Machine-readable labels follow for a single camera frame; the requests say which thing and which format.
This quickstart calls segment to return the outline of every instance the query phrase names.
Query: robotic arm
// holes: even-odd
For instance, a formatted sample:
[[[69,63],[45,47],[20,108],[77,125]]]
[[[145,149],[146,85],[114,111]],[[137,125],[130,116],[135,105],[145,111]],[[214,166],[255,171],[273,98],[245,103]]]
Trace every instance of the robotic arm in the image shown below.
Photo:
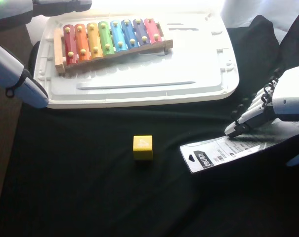
[[[38,15],[55,16],[86,11],[92,0],[0,0],[0,31],[27,24]],[[7,97],[17,96],[36,108],[48,105],[48,95],[24,65],[0,46],[0,86]]]
[[[286,70],[282,76],[279,69],[275,70],[246,112],[242,107],[232,112],[235,121],[225,129],[227,136],[236,137],[276,118],[299,121],[299,67]]]

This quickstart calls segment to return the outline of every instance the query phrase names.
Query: black cloth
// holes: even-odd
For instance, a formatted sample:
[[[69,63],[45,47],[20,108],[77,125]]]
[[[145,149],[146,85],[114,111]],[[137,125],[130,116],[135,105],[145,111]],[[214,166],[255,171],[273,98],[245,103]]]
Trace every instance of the black cloth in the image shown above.
[[[90,110],[23,105],[0,236],[299,236],[299,166],[285,166],[299,153],[299,137],[197,175],[180,154],[180,145],[223,135],[242,98],[284,65],[264,17],[228,32],[240,84],[226,99]],[[133,161],[133,136],[141,134],[153,135],[149,165]]]

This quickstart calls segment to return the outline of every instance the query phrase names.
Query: dice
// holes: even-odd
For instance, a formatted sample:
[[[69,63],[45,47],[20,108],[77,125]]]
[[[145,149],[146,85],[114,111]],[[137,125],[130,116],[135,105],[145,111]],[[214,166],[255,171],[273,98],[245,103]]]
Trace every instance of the dice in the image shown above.
[[[153,136],[134,136],[134,160],[153,160]]]

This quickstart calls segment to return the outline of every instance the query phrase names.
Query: wooden floor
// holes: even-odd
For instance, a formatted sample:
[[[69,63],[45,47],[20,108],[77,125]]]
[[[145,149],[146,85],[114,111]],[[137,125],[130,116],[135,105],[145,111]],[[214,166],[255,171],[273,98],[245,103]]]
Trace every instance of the wooden floor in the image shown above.
[[[25,26],[0,33],[0,45],[27,65],[32,44]],[[0,195],[20,113],[21,101],[7,99],[0,88]]]

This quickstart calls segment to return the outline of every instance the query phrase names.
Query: xylophone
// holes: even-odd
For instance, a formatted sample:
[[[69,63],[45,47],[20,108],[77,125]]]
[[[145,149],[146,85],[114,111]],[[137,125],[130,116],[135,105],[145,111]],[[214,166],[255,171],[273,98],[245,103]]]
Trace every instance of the xylophone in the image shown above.
[[[168,29],[153,18],[111,21],[110,25],[106,21],[87,26],[65,25],[54,31],[55,66],[59,74],[83,63],[157,49],[168,52],[172,47]]]

